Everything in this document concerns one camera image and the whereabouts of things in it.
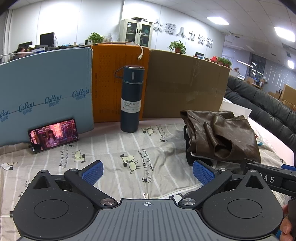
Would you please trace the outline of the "person right hand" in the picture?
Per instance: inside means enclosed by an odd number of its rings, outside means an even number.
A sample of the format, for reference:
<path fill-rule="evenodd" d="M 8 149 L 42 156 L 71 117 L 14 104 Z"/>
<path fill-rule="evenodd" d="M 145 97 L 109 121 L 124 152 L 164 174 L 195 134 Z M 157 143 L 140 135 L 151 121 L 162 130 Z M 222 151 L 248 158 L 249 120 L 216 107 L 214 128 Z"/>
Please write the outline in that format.
<path fill-rule="evenodd" d="M 288 205 L 283 206 L 283 213 L 285 215 L 285 218 L 283 219 L 281 225 L 280 225 L 280 241 L 294 241 L 293 236 L 290 234 L 292 231 L 292 224 L 290 220 L 288 219 Z"/>

